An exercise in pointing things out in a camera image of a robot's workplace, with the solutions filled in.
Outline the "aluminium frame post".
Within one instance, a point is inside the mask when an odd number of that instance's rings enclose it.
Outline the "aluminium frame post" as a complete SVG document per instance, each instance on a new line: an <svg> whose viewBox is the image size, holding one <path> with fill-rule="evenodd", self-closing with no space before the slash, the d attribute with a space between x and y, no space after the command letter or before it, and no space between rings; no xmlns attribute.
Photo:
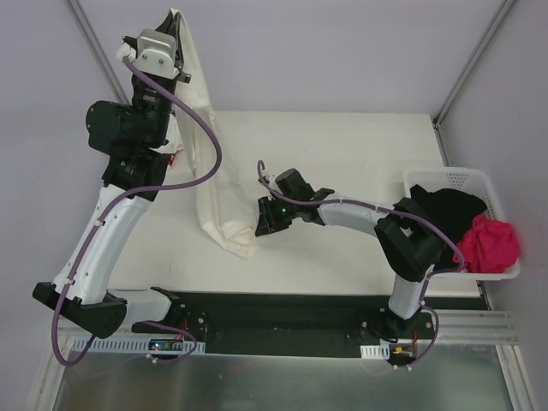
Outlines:
<svg viewBox="0 0 548 411"><path fill-rule="evenodd" d="M128 96L123 90L122 83L118 79L81 1L67 0L65 3L116 102L128 104Z"/></svg>
<svg viewBox="0 0 548 411"><path fill-rule="evenodd" d="M491 43L494 41L497 33L503 24L509 18L509 14L519 3L517 0L503 0L497 6L483 33L480 35L476 45L472 49L467 61L463 65L459 75L456 77L451 89L441 104L437 114L432 118L432 125L435 130L439 130L447 115L450 113L453 105L456 103L459 95L462 93L468 81L472 78L474 70L480 64L480 60L486 54Z"/></svg>

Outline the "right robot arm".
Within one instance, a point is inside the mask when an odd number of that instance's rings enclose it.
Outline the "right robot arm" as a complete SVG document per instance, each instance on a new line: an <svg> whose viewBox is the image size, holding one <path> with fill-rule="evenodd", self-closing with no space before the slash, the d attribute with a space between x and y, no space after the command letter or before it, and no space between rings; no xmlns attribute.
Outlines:
<svg viewBox="0 0 548 411"><path fill-rule="evenodd" d="M258 199L256 236L288 229L300 219L318 226L337 226L376 238L395 273L393 290L385 316L386 330L405 337L416 326L415 314L424 298L426 273L444 249L442 232L428 221L423 210L410 198L392 207L346 198L329 188L315 190L293 168L270 184L265 164L258 161L258 177L269 195Z"/></svg>

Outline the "pink garment in basket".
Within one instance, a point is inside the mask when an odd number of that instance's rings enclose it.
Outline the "pink garment in basket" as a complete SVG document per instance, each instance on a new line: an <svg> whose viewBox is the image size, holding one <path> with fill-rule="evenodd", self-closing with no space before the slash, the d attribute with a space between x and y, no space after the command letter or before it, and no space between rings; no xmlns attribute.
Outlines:
<svg viewBox="0 0 548 411"><path fill-rule="evenodd" d="M472 273L504 273L521 256L521 247L511 223L476 216L457 244L464 268Z"/></svg>

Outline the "right aluminium frame post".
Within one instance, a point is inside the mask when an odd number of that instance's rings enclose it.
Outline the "right aluminium frame post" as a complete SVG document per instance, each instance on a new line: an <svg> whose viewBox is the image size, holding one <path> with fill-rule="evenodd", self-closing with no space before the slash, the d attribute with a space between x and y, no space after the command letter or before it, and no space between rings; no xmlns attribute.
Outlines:
<svg viewBox="0 0 548 411"><path fill-rule="evenodd" d="M432 125L435 130L439 130L447 115L450 113L453 105L456 103L459 95L462 93L468 81L472 78L474 70L480 64L480 60L486 54L491 43L494 41L497 33L503 24L509 18L509 14L519 3L517 0L503 0L497 6L483 33L480 35L476 45L472 49L467 61L463 65L459 75L456 77L451 89L441 104L437 114L432 118Z"/></svg>

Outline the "white black patterned folded shirt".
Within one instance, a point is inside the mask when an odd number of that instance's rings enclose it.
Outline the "white black patterned folded shirt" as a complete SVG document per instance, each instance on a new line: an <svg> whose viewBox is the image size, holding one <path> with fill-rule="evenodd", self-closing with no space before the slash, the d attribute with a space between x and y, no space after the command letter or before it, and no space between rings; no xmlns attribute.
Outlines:
<svg viewBox="0 0 548 411"><path fill-rule="evenodd" d="M156 149L156 152L161 154L176 155L184 149L178 122L174 114L170 115L165 140L166 143Z"/></svg>

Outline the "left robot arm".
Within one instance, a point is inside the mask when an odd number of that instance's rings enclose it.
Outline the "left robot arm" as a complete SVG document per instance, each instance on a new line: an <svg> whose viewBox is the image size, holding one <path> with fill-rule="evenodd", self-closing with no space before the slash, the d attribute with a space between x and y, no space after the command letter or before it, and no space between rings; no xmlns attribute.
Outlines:
<svg viewBox="0 0 548 411"><path fill-rule="evenodd" d="M173 186L164 180L170 155L168 143L176 110L189 114L218 150L211 127L176 96L180 84L192 81L185 69L180 30L182 14L171 11L155 29L123 39L122 61L132 72L130 104L99 100L86 113L89 146L109 158L98 202L67 264L50 282L37 283L33 298L53 312L51 335L66 319L92 337L105 339L121 326L175 331L182 301L168 290L110 290L111 274L136 224L162 191L195 187L218 170L216 159L200 178Z"/></svg>

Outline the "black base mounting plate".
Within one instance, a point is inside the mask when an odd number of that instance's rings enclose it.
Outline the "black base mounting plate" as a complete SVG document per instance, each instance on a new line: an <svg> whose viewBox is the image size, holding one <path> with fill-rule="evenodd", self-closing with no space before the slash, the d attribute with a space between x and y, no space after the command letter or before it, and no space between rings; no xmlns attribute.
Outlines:
<svg viewBox="0 0 548 411"><path fill-rule="evenodd" d="M404 324L385 296L171 293L163 324L188 331L208 354L357 358L366 345L425 343L434 322L423 312Z"/></svg>

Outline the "black garment in basket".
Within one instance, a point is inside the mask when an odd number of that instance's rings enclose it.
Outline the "black garment in basket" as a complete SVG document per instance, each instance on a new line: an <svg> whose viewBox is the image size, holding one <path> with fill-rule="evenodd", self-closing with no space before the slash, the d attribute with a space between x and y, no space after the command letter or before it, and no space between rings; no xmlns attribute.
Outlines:
<svg viewBox="0 0 548 411"><path fill-rule="evenodd" d="M429 192L415 184L410 188L410 194L411 199L426 214L426 219L443 231L454 244L472 228L474 218L486 211L482 199L451 188Z"/></svg>

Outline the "left aluminium frame post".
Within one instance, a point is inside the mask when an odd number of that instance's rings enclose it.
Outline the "left aluminium frame post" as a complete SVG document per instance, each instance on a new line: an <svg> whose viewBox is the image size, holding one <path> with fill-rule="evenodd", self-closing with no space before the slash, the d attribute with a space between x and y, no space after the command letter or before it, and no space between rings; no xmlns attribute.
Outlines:
<svg viewBox="0 0 548 411"><path fill-rule="evenodd" d="M65 3L116 102L128 104L128 96L123 90L122 83L118 79L81 1L67 0Z"/></svg>

